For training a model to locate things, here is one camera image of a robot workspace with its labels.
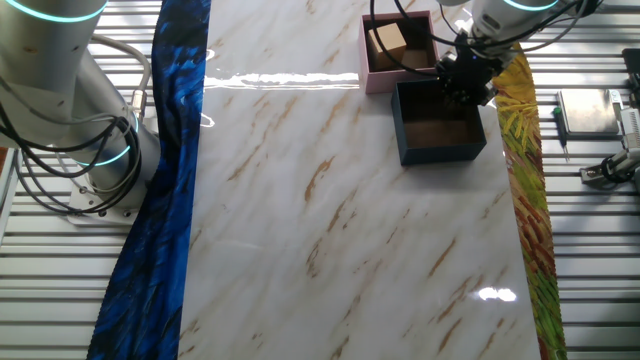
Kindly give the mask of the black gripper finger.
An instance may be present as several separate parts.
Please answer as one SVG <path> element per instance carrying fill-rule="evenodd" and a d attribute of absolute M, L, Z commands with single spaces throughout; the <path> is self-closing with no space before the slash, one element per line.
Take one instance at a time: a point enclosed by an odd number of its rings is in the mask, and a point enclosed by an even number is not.
<path fill-rule="evenodd" d="M 456 85 L 447 84 L 443 87 L 444 104 L 446 106 L 460 106 L 465 104 L 465 90 Z"/>
<path fill-rule="evenodd" d="M 486 106 L 498 93 L 493 83 L 473 86 L 469 90 L 468 100 L 478 106 Z"/>

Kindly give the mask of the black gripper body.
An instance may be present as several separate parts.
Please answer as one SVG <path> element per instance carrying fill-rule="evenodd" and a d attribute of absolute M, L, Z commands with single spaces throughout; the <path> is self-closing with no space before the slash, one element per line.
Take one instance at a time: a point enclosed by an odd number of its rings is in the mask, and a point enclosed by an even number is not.
<path fill-rule="evenodd" d="M 455 40 L 461 45 L 456 45 L 454 52 L 445 53 L 435 66 L 442 90 L 447 84 L 456 85 L 465 90 L 465 100 L 473 86 L 492 83 L 505 69 L 501 60 L 477 55 L 468 47 L 468 39 L 467 32 L 460 32 Z"/>

